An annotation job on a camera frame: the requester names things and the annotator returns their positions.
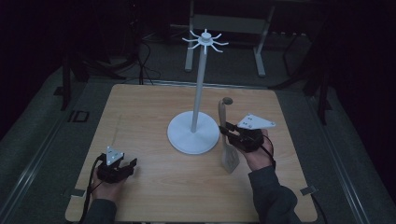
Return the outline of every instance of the white stand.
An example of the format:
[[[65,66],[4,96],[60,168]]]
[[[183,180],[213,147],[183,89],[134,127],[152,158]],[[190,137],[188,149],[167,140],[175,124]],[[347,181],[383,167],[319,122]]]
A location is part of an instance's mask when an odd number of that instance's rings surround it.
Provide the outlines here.
[[[213,44],[227,45],[228,43],[214,41],[213,39],[217,39],[221,35],[212,37],[206,30],[201,36],[190,32],[197,39],[187,40],[183,38],[183,40],[187,42],[197,41],[198,43],[189,49],[201,46],[194,109],[175,116],[169,123],[167,133],[169,141],[177,150],[187,154],[202,154],[210,150],[219,140],[218,124],[210,116],[199,111],[205,76],[207,46],[212,47],[217,52],[222,52],[216,49]]]

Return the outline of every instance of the table leg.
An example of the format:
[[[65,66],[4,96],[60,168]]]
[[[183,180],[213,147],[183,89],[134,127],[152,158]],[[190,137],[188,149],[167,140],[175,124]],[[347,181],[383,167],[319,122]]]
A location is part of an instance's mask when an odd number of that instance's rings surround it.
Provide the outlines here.
[[[262,46],[264,45],[265,38],[268,35],[268,29],[271,24],[271,19],[273,18],[274,15],[274,11],[275,11],[275,7],[271,7],[268,13],[267,20],[264,26],[262,27],[262,36],[260,39],[260,43],[253,48],[254,58],[256,60],[257,72],[259,77],[265,77],[264,65],[262,63]]]
[[[193,31],[194,26],[193,26],[193,20],[194,20],[194,1],[190,0],[190,30]],[[192,39],[193,36],[191,33],[189,33],[189,39]],[[189,42],[189,48],[187,49],[187,56],[186,56],[186,65],[184,67],[184,70],[186,72],[192,71],[192,60],[194,56],[194,49],[192,48],[192,43]]]

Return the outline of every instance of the cloth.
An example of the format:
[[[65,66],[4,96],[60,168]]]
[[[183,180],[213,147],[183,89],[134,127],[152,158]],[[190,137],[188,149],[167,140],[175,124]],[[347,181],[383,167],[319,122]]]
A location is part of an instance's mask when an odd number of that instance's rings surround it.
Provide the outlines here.
[[[291,189],[279,184],[273,166],[248,174],[253,189],[253,202],[260,223],[302,223],[294,213],[297,197]]]
[[[112,224],[115,221],[117,206],[106,199],[95,199],[82,223],[84,224]]]

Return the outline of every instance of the white triangular marker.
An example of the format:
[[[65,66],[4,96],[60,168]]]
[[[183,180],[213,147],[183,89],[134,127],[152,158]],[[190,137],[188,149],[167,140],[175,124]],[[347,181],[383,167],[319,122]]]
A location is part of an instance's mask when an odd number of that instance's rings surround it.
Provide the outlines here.
[[[121,159],[122,157],[123,157],[122,152],[119,152],[112,147],[107,147],[107,150],[106,150],[106,164],[107,165],[113,164],[115,161]]]
[[[262,119],[255,115],[248,113],[239,123],[237,124],[239,128],[254,130],[254,129],[264,129],[275,127],[276,124],[273,121]]]

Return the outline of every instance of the wooden table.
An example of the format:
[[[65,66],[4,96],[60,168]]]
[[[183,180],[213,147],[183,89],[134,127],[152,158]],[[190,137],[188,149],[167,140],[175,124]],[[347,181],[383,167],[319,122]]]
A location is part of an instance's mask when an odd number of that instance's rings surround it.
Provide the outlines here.
[[[194,87],[115,85],[81,169],[76,189],[85,189],[94,160],[107,146],[125,153],[125,163],[137,166],[124,186],[118,221],[147,222],[255,222],[250,172],[244,157],[232,174],[221,165],[221,143],[201,155],[174,149],[167,138],[171,119],[192,111]],[[309,196],[288,126],[273,91],[204,88],[200,111],[219,122],[218,103],[227,105],[227,121],[237,123],[247,113],[272,120],[269,130],[275,145],[276,174],[280,183],[297,195],[295,212],[302,221],[314,221],[317,212]],[[65,212],[69,221],[81,217],[84,198],[72,197]]]

